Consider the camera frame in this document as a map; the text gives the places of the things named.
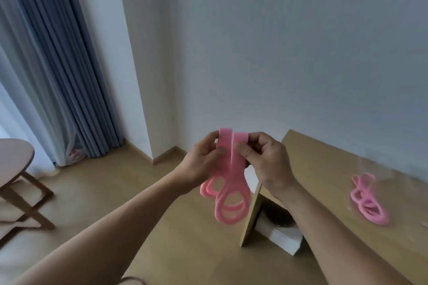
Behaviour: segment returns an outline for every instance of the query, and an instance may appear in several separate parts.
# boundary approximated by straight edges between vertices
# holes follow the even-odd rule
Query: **white box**
[[[270,222],[265,212],[260,213],[254,229],[293,256],[299,250],[303,239],[303,234],[297,226],[276,226]]]

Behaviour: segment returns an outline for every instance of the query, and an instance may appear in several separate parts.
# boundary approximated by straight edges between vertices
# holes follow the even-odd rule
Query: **left hand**
[[[200,142],[196,143],[183,161],[175,168],[176,181],[188,193],[208,179],[211,169],[223,156],[222,149],[216,149],[219,131],[212,131]]]

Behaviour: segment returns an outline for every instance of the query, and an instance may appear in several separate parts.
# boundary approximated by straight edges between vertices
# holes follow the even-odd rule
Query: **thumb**
[[[260,161],[260,155],[246,143],[238,142],[235,149],[252,165],[255,166]]]
[[[225,150],[223,148],[217,148],[206,155],[207,163],[214,164],[216,163],[224,154]]]

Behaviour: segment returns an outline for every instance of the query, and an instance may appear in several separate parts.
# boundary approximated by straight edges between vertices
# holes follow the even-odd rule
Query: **forearm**
[[[172,172],[53,251],[15,285],[116,284],[180,194]]]
[[[307,239],[330,285],[411,284],[301,185],[278,197]]]

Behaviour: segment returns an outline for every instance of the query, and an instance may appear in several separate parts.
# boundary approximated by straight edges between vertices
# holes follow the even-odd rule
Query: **pink object on floor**
[[[356,188],[350,192],[350,197],[366,219],[378,225],[386,225],[389,223],[388,212],[379,204],[370,189],[375,180],[375,176],[370,173],[364,173],[361,177],[352,176]]]
[[[215,197],[215,217],[219,222],[234,224],[243,219],[249,210],[251,191],[244,176],[245,159],[233,149],[237,142],[248,142],[248,133],[232,132],[231,128],[221,128],[217,141],[217,147],[223,147],[226,154],[219,160],[217,168],[212,172],[210,178],[201,185],[201,195],[205,197]],[[223,178],[225,184],[217,192],[212,189],[212,184],[217,178]],[[239,192],[243,200],[233,204],[224,204],[227,196],[231,193]],[[236,216],[225,217],[223,210],[228,212],[238,212]]]

